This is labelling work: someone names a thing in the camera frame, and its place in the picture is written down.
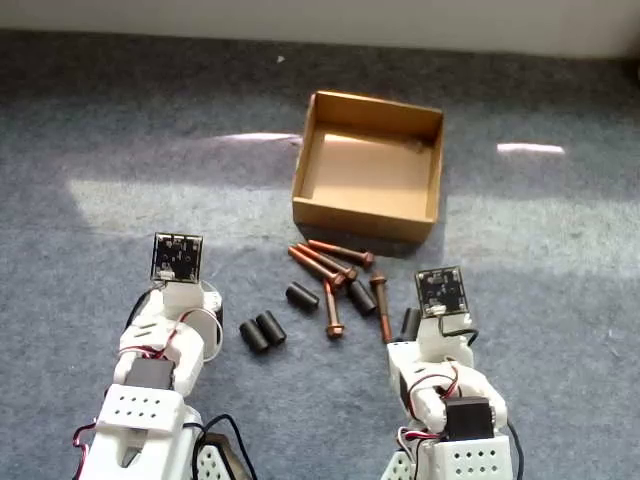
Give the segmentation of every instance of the bolt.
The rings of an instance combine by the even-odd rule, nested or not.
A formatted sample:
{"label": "bolt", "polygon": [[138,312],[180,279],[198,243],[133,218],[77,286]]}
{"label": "bolt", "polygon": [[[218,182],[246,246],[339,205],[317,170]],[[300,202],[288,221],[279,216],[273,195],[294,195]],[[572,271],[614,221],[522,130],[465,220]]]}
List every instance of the bolt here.
{"label": "bolt", "polygon": [[319,275],[322,275],[329,282],[329,285],[332,289],[339,290],[344,285],[346,278],[341,273],[336,273],[328,270],[315,260],[296,250],[295,247],[289,247],[288,251],[289,255],[295,258],[300,265],[303,265],[318,273]]}
{"label": "bolt", "polygon": [[375,272],[369,279],[371,289],[376,295],[378,302],[378,314],[380,316],[380,333],[384,343],[391,342],[391,326],[389,324],[389,307],[387,305],[387,292],[384,284],[387,279],[380,272]]}
{"label": "bolt", "polygon": [[331,284],[328,280],[324,281],[324,296],[327,299],[327,313],[329,324],[327,325],[327,336],[329,338],[340,338],[344,332],[344,325],[340,323],[338,318],[338,310],[336,309],[336,298],[333,296]]}
{"label": "bolt", "polygon": [[319,242],[317,240],[309,240],[309,246],[316,250],[320,250],[321,252],[335,253],[337,255],[349,257],[360,263],[364,268],[369,268],[375,260],[375,257],[371,252],[357,252],[355,250],[331,245],[330,243]]}
{"label": "bolt", "polygon": [[317,262],[324,263],[325,266],[343,274],[349,282],[353,282],[358,277],[358,271],[353,267],[345,267],[344,265],[336,262],[332,258],[322,255],[321,253],[311,250],[304,243],[299,243],[297,249],[304,253],[307,257],[311,257]]}

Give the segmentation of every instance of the black cylinder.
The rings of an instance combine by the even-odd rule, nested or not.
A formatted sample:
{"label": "black cylinder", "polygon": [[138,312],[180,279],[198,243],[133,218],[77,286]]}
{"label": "black cylinder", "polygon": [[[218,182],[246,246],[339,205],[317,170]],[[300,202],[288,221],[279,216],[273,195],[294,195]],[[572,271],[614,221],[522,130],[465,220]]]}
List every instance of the black cylinder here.
{"label": "black cylinder", "polygon": [[269,310],[258,315],[256,322],[271,345],[280,345],[287,338],[287,334]]}
{"label": "black cylinder", "polygon": [[254,353],[262,353],[269,348],[269,342],[264,338],[255,320],[247,320],[241,324],[240,335]]}
{"label": "black cylinder", "polygon": [[369,291],[359,280],[354,280],[347,287],[347,295],[358,309],[360,315],[366,317],[371,315],[376,309],[376,302],[371,298]]}
{"label": "black cylinder", "polygon": [[306,310],[307,312],[313,312],[316,310],[320,303],[320,299],[318,297],[297,282],[291,282],[284,294],[287,296],[287,300],[289,300],[290,303],[294,304],[296,307]]}
{"label": "black cylinder", "polygon": [[400,333],[400,338],[403,342],[415,342],[416,338],[418,338],[420,320],[422,320],[422,313],[420,310],[417,308],[407,308],[404,312],[402,331]]}

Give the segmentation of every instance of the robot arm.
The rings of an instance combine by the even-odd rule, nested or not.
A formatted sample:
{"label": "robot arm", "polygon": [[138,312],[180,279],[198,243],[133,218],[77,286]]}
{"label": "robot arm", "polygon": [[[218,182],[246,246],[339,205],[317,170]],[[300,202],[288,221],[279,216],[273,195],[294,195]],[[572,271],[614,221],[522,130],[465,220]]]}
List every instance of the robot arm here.
{"label": "robot arm", "polygon": [[[223,414],[202,425],[185,403],[203,363],[222,347],[222,299],[199,282],[201,247],[202,237],[156,234],[152,280],[164,283],[147,292],[140,312],[132,312],[100,414],[74,436],[74,446],[83,450],[74,480],[189,480],[194,472],[249,478],[228,442],[221,443],[224,436],[207,433],[220,419],[237,432],[233,419]],[[95,430],[90,448],[78,438],[87,429]]]}
{"label": "robot arm", "polygon": [[464,473],[473,480],[491,473],[512,480],[509,438],[500,432],[507,406],[473,368],[477,331],[460,271],[419,272],[416,281],[422,310],[416,339],[387,345],[391,384],[409,425],[399,429],[401,451],[382,478],[453,480]]}

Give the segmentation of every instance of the white wall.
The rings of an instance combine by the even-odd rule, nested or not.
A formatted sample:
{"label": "white wall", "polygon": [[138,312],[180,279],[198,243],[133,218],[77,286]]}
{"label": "white wall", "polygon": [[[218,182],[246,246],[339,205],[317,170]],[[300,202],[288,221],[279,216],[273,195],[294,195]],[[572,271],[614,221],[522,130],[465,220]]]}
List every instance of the white wall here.
{"label": "white wall", "polygon": [[0,27],[629,57],[640,0],[0,0]]}

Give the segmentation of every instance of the brown box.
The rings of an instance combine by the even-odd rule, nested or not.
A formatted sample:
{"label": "brown box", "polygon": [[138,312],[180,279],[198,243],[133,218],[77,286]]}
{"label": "brown box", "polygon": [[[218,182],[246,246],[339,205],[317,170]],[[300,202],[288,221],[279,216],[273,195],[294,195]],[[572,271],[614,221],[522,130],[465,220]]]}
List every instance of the brown box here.
{"label": "brown box", "polygon": [[293,181],[296,223],[422,242],[438,219],[442,112],[311,96]]}

